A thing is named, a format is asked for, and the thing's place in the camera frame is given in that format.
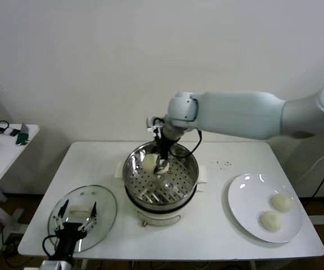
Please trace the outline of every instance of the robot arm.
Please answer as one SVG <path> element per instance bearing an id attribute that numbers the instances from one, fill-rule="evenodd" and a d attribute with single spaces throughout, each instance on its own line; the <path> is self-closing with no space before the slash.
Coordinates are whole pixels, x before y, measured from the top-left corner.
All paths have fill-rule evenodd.
<path id="1" fill-rule="evenodd" d="M 295 101 L 263 92 L 178 93 L 170 100 L 161 141 L 170 147 L 193 129 L 258 140 L 324 136 L 324 89 Z"/>

